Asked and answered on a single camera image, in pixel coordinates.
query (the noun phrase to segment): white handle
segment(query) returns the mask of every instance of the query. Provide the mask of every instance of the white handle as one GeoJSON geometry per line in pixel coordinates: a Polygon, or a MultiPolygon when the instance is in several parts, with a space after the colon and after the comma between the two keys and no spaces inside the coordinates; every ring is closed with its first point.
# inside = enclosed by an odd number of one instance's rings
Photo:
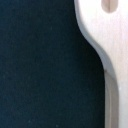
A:
{"type": "Polygon", "coordinates": [[[128,0],[75,0],[83,36],[105,74],[105,128],[128,128],[128,0]]]}

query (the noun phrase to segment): dark blue background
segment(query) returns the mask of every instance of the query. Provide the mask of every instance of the dark blue background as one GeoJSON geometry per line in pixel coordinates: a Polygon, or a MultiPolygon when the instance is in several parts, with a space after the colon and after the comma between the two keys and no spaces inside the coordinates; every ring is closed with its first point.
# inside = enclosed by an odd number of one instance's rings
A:
{"type": "Polygon", "coordinates": [[[0,128],[103,128],[101,61],[73,0],[0,0],[0,128]]]}

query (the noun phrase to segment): white object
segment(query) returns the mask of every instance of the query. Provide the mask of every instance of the white object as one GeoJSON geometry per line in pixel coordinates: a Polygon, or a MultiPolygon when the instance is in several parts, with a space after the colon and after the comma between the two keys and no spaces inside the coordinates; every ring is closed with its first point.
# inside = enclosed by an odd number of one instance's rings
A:
{"type": "Polygon", "coordinates": [[[105,128],[128,128],[128,0],[75,0],[83,36],[105,74],[105,128]]]}

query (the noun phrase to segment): dark fabric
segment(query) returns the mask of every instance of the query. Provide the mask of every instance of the dark fabric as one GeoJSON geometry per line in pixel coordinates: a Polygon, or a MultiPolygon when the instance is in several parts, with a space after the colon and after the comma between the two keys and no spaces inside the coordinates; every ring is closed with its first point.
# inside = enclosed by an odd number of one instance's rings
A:
{"type": "Polygon", "coordinates": [[[73,0],[0,0],[0,128],[103,128],[104,90],[73,0]]]}

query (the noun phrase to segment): curved edge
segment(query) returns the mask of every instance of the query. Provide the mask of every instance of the curved edge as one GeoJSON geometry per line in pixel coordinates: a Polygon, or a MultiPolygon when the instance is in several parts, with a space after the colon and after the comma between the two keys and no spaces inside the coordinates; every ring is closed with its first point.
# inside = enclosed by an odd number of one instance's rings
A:
{"type": "Polygon", "coordinates": [[[101,46],[91,37],[89,32],[84,26],[82,18],[79,12],[79,3],[78,0],[75,1],[75,11],[76,11],[76,19],[79,26],[79,29],[82,35],[87,39],[87,41],[92,45],[92,47],[96,50],[98,55],[101,58],[103,67],[104,67],[104,75],[105,75],[105,128],[118,128],[119,122],[119,87],[117,83],[117,77],[115,74],[115,70],[113,64],[111,63],[110,58],[107,53],[101,46]]]}

